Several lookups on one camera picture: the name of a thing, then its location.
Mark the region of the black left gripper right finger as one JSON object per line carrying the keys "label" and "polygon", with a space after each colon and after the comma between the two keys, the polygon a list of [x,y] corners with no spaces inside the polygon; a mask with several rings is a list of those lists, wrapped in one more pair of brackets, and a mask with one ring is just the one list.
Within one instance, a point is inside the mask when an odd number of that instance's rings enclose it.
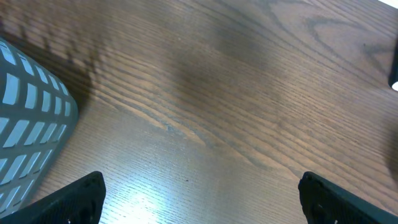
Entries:
{"label": "black left gripper right finger", "polygon": [[303,174],[298,190],[308,223],[397,224],[397,216],[313,172]]}

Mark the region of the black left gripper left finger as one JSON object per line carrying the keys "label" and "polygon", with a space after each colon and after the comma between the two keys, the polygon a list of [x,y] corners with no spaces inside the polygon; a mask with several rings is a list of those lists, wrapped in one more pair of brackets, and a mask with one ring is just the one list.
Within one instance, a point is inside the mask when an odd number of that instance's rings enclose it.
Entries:
{"label": "black left gripper left finger", "polygon": [[1,218],[1,224],[98,224],[105,196],[103,175],[94,171]]}

